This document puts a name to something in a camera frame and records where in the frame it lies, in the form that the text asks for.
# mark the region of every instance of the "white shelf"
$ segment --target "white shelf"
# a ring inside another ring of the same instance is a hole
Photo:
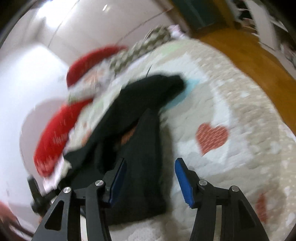
[[[270,22],[270,16],[267,10],[252,0],[245,0],[245,3],[248,9],[250,9],[260,42],[272,49],[277,49],[278,43],[274,32],[275,26]]]
[[[266,46],[265,44],[261,44],[261,47],[270,52],[272,55],[276,56],[276,58],[280,61],[281,65],[286,69],[286,71],[296,80],[296,69],[294,65],[285,58],[280,50],[273,50],[272,48]]]
[[[275,20],[273,20],[273,19],[270,19],[270,21],[271,21],[274,25],[276,25],[276,26],[280,27],[281,29],[285,30],[286,32],[288,32],[288,30],[286,29],[286,27],[285,27],[283,24],[281,24],[281,23],[279,23],[279,22],[277,22],[277,21],[275,21]]]

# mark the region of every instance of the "blue gripper pad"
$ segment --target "blue gripper pad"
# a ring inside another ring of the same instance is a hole
[[[177,175],[179,185],[181,187],[181,191],[184,197],[185,202],[189,205],[190,208],[194,205],[193,199],[193,189],[189,183],[189,180],[186,176],[185,170],[183,169],[181,162],[184,162],[182,158],[178,158],[175,161],[175,173]]]
[[[110,187],[109,203],[111,204],[111,206],[114,205],[114,203],[117,201],[117,198],[120,193],[120,189],[123,184],[124,176],[126,174],[126,170],[127,170],[127,164],[126,164],[126,161],[123,160],[122,163],[120,164],[120,167],[118,168],[114,181]]]

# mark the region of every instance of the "white wall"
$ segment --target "white wall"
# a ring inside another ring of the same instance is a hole
[[[16,23],[0,49],[0,60],[10,51],[35,40],[42,24],[42,19],[36,15],[37,11],[30,9]]]
[[[34,43],[0,61],[0,200],[9,204],[21,225],[36,224],[30,210],[29,176],[20,154],[20,131],[27,114],[44,100],[66,98],[68,66]]]
[[[37,14],[44,21],[36,40],[70,65],[94,49],[131,47],[151,28],[173,24],[162,12],[153,0],[53,0]]]

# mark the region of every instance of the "light blue patch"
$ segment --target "light blue patch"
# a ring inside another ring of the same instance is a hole
[[[175,99],[172,101],[168,102],[163,109],[168,110],[170,108],[173,108],[174,106],[178,105],[180,102],[182,102],[190,93],[193,91],[195,86],[200,82],[200,80],[196,79],[189,79],[185,80],[185,90],[181,92],[178,96],[176,96]]]

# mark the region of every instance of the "black cloth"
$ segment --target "black cloth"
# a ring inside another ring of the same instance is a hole
[[[155,75],[129,84],[121,90],[86,145],[64,156],[72,169],[62,183],[74,189],[102,179],[120,158],[127,161],[118,202],[106,213],[109,225],[165,212],[159,184],[162,153],[158,111],[183,89],[184,82],[179,76]],[[132,137],[117,149],[118,137],[136,123]]]
[[[242,11],[240,14],[239,19],[243,20],[244,18],[253,19],[249,10]]]

